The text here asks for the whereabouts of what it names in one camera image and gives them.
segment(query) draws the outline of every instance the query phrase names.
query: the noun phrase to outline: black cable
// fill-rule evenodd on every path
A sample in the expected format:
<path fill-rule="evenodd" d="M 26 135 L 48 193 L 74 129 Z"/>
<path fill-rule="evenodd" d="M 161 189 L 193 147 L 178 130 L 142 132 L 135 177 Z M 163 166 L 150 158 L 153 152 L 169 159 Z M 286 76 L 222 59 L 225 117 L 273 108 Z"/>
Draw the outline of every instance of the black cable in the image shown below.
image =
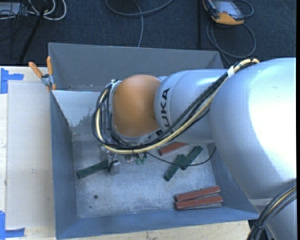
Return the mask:
<path fill-rule="evenodd" d="M 47 8 L 47 4 L 48 4 L 49 1 L 50 1 L 50 0 L 43 0 L 43 1 L 42 1 L 43 5 L 42 5 L 42 8 L 41 8 L 39 17 L 38 17 L 37 21 L 35 22 L 35 25 L 34 25 L 34 27 L 33 27 L 33 29 L 32 29 L 32 32 L 30 33 L 30 36 L 28 37 L 28 39 L 27 39 L 27 41 L 26 41 L 26 43 L 25 43 L 25 45 L 24 45 L 24 47 L 23 47 L 23 49 L 22 49 L 22 52 L 21 52 L 21 54 L 20 54 L 20 58 L 19 58 L 19 63 L 20 63 L 20 64 L 23 62 L 23 60 L 24 60 L 24 58 L 25 58 L 25 56 L 26 56 L 26 53 L 27 53 L 27 51 L 28 51 L 28 48 L 29 48 L 29 46 L 30 46 L 30 44 L 31 44 L 31 42 L 32 42 L 32 39 L 33 39 L 35 33 L 37 32 L 37 29 L 38 29 L 38 27 L 39 27 L 39 24 L 40 24 L 41 20 L 42 20 L 43 17 L 44 17 L 44 13 L 45 13 L 45 10 L 46 10 L 46 8 Z"/>
<path fill-rule="evenodd" d="M 195 163 L 195 164 L 190 164 L 190 165 L 187 165 L 187 166 L 200 166 L 200 165 L 203 165 L 203 164 L 207 163 L 207 162 L 212 158 L 212 156 L 214 155 L 216 149 L 217 149 L 217 147 L 214 147 L 214 149 L 213 149 L 211 155 L 209 156 L 209 158 L 208 158 L 207 160 L 205 160 L 205 161 L 203 161 L 203 162 Z M 153 158 L 158 159 L 158 160 L 160 160 L 160 161 L 162 161 L 162 162 L 165 162 L 165 163 L 167 163 L 167 164 L 170 164 L 170 165 L 173 165 L 173 166 L 179 166 L 179 167 L 182 166 L 182 164 L 177 164 L 177 163 L 173 163 L 173 162 L 169 162 L 169 161 L 167 161 L 167 160 L 161 159 L 161 158 L 155 156 L 154 154 L 149 153 L 148 151 L 146 151 L 145 153 L 147 153 L 147 154 L 149 154 L 150 156 L 152 156 Z"/>
<path fill-rule="evenodd" d="M 278 214 L 288 204 L 297 198 L 297 183 L 292 184 L 288 188 L 276 195 L 271 202 L 263 209 L 259 218 L 254 223 L 249 232 L 247 240 L 258 240 L 265 226 L 273 216 Z"/>
<path fill-rule="evenodd" d="M 228 56 L 233 57 L 233 58 L 242 59 L 242 58 L 246 58 L 246 57 L 251 56 L 255 52 L 256 47 L 257 47 L 257 41 L 256 41 L 255 34 L 252 32 L 252 30 L 245 23 L 242 23 L 242 25 L 248 29 L 248 31 L 251 34 L 252 39 L 253 39 L 253 48 L 246 55 L 235 55 L 235 54 L 229 53 L 229 52 L 227 52 L 227 51 L 220 48 L 220 46 L 217 44 L 217 41 L 216 41 L 216 38 L 215 38 L 215 35 L 214 35 L 214 26 L 217 26 L 216 24 L 218 24 L 218 23 L 214 23 L 212 25 L 212 22 L 209 21 L 209 23 L 206 26 L 206 35 L 207 35 L 208 39 L 210 40 L 210 42 L 220 51 L 221 55 L 223 56 L 223 58 L 226 60 L 226 62 L 229 65 L 231 65 L 231 63 L 229 62 L 229 60 L 226 58 L 225 55 L 228 55 Z"/>

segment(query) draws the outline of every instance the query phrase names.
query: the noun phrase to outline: wooden block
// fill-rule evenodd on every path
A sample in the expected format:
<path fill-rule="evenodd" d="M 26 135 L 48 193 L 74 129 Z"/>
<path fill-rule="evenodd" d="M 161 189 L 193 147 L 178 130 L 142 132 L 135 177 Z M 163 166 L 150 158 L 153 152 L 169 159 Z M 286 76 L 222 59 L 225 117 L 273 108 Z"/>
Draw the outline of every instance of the wooden block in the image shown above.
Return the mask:
<path fill-rule="evenodd" d="M 175 196 L 175 200 L 177 202 L 180 202 L 180 201 L 184 201 L 184 200 L 200 198 L 200 197 L 204 197 L 204 196 L 207 196 L 207 195 L 219 193 L 220 191 L 221 190 L 220 190 L 219 186 L 201 188 L 201 189 L 198 189 L 198 190 L 177 194 Z"/>
<path fill-rule="evenodd" d="M 173 151 L 176 151 L 178 149 L 181 149 L 182 147 L 184 147 L 186 145 L 189 145 L 189 144 L 176 141 L 172 144 L 169 144 L 169 145 L 166 145 L 166 146 L 160 148 L 158 152 L 159 152 L 160 156 L 163 156 L 163 155 L 166 155 L 166 154 L 171 153 Z"/>
<path fill-rule="evenodd" d="M 218 204 L 221 202 L 223 202 L 222 196 L 216 195 L 216 196 L 196 198 L 196 199 L 190 199 L 190 200 L 176 202 L 175 208 L 177 210 L 191 209 L 191 208 L 197 208 L 197 207 L 203 208 L 206 205 Z"/>

